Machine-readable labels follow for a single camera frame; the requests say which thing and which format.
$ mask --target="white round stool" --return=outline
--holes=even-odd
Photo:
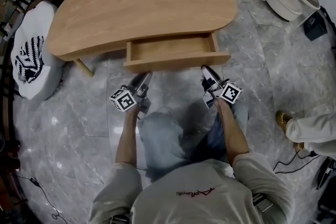
[[[266,0],[268,5],[282,18],[292,22],[302,14],[298,0]]]

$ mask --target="black and white pillow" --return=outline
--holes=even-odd
[[[31,83],[40,75],[43,66],[41,53],[43,42],[43,36],[32,37],[21,47],[15,57],[19,80]]]

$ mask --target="shirt sleeve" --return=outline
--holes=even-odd
[[[138,170],[126,163],[114,164],[104,189],[93,200],[89,224],[110,223],[115,215],[129,214],[141,191]]]
[[[262,154],[252,152],[236,156],[233,171],[236,179],[248,187],[252,194],[264,194],[273,203],[270,209],[261,214],[265,223],[291,223],[294,214],[293,197]]]

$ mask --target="light beige pants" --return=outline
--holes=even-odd
[[[292,119],[287,123],[286,137],[304,142],[309,151],[336,159],[336,113]]]

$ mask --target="person's left arm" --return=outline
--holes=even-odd
[[[110,223],[113,216],[129,214],[142,191],[141,177],[137,171],[135,140],[138,106],[125,114],[112,174],[104,189],[94,199],[90,210],[90,224]]]

